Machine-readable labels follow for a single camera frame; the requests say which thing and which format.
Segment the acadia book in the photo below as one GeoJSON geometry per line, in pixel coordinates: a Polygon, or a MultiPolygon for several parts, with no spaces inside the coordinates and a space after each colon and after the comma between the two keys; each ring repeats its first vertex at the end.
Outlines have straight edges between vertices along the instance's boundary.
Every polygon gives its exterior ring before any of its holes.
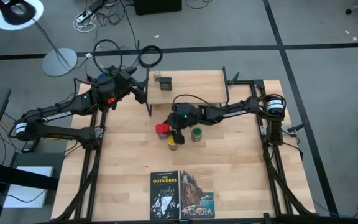
{"type": "Polygon", "coordinates": [[[210,170],[180,171],[181,219],[215,218],[210,170]]]}

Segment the black box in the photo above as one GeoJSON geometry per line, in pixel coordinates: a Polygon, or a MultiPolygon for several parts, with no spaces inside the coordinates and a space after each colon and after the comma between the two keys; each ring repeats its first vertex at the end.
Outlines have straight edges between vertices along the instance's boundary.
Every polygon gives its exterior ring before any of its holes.
{"type": "Polygon", "coordinates": [[[160,89],[172,91],[172,77],[160,77],[160,89]]]}
{"type": "Polygon", "coordinates": [[[135,12],[138,16],[177,12],[181,10],[181,0],[134,0],[135,12]]]}

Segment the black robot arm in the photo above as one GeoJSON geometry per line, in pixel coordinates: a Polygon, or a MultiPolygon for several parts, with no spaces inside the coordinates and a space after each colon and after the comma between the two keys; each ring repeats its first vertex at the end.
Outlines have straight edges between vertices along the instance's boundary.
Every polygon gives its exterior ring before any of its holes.
{"type": "Polygon", "coordinates": [[[117,71],[116,67],[111,67],[110,75],[94,80],[87,92],[73,97],[71,101],[28,111],[15,123],[16,138],[21,141],[39,138],[77,140],[84,149],[94,149],[98,145],[97,139],[101,136],[101,129],[61,128],[48,126],[45,123],[74,114],[86,116],[96,110],[107,111],[110,108],[115,110],[117,103],[130,93],[135,94],[135,99],[139,103],[145,103],[146,95],[143,91],[145,83],[140,83],[131,77],[135,71],[136,69],[117,71]]]}
{"type": "Polygon", "coordinates": [[[172,111],[167,122],[173,129],[173,138],[177,144],[185,143],[185,138],[181,134],[184,128],[197,124],[211,126],[220,123],[223,119],[249,113],[257,114],[269,122],[267,137],[271,144],[283,144],[281,122],[285,117],[285,99],[280,95],[267,95],[262,98],[250,96],[245,101],[223,107],[207,104],[196,108],[189,103],[174,103],[172,111]],[[260,103],[266,103],[267,112],[260,103]]]}

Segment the small box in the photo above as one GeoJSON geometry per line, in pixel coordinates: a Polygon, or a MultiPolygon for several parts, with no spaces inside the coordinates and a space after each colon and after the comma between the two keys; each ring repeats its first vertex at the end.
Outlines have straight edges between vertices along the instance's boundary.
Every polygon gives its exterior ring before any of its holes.
{"type": "Polygon", "coordinates": [[[158,134],[160,139],[166,139],[171,134],[169,130],[169,125],[167,123],[158,124],[155,126],[155,133],[158,134]]]}
{"type": "Polygon", "coordinates": [[[160,77],[160,89],[172,91],[172,77],[160,77]]]}

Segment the book cover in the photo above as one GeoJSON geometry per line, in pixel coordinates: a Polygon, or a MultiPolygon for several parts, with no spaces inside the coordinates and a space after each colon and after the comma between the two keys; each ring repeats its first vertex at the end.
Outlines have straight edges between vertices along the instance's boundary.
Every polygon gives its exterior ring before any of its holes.
{"type": "Polygon", "coordinates": [[[211,176],[205,170],[180,172],[181,219],[215,218],[214,193],[204,192],[212,189],[211,176]]]}
{"type": "Polygon", "coordinates": [[[178,171],[150,174],[150,219],[179,219],[178,171]]]}

